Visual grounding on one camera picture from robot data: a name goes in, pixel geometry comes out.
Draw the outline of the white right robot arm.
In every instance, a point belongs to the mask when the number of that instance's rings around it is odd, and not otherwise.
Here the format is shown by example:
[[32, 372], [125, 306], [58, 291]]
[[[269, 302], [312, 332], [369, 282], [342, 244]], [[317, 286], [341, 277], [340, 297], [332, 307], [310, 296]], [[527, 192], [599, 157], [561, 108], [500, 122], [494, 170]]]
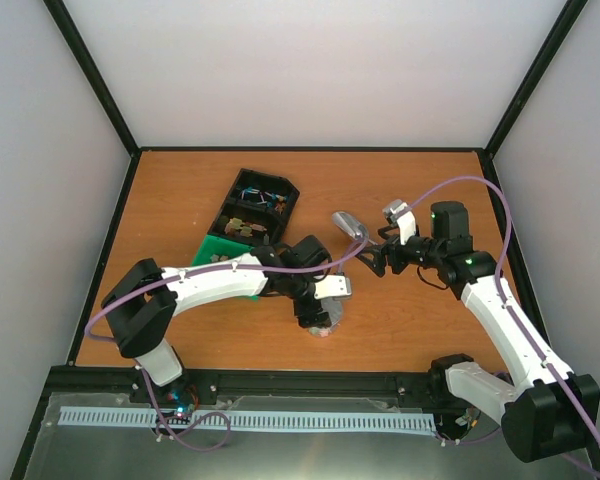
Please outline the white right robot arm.
[[443, 286], [476, 317], [505, 362], [503, 380], [464, 354], [431, 364], [433, 387], [467, 401], [496, 422], [514, 455], [529, 463], [584, 449], [593, 438], [600, 389], [577, 375], [535, 330], [502, 277], [493, 256], [473, 246], [469, 214], [458, 201], [431, 206], [431, 234], [419, 233], [402, 200], [386, 206], [382, 243], [359, 259], [377, 276], [415, 265], [434, 269]]

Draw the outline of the green plastic bin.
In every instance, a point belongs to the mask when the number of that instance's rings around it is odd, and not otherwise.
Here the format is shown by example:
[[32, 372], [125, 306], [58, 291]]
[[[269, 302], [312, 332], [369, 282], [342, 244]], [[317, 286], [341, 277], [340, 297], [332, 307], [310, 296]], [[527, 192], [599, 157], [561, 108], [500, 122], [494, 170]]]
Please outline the green plastic bin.
[[196, 252], [192, 266], [201, 266], [218, 261], [224, 261], [249, 253], [249, 245], [224, 239], [214, 235], [206, 235]]

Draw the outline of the black plastic bin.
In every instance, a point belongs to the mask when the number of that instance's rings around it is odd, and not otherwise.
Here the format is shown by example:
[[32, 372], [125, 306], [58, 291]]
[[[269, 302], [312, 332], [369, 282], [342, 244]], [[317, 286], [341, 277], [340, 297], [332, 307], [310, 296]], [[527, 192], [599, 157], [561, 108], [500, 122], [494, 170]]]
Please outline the black plastic bin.
[[248, 246], [276, 244], [299, 197], [287, 178], [242, 168], [208, 234]]

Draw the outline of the metal scoop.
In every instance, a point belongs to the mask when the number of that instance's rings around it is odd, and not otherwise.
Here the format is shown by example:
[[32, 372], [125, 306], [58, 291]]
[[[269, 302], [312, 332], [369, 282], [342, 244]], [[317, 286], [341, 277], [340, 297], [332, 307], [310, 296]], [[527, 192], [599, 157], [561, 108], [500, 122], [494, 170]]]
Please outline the metal scoop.
[[371, 235], [368, 228], [353, 214], [339, 210], [332, 214], [331, 219], [354, 243], [369, 245], [368, 240], [371, 238]]

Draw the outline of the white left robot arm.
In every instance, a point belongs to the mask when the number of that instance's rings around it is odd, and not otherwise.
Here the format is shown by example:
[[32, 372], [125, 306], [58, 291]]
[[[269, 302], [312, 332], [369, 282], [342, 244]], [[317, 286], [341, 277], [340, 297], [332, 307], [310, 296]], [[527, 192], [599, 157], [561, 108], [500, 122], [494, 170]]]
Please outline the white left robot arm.
[[225, 261], [161, 268], [141, 260], [105, 297], [101, 307], [122, 357], [132, 359], [166, 402], [181, 400], [188, 378], [166, 339], [171, 320], [192, 308], [234, 297], [282, 296], [304, 329], [330, 330], [342, 316], [350, 280], [329, 271], [330, 255], [313, 235], [293, 247], [264, 245]]

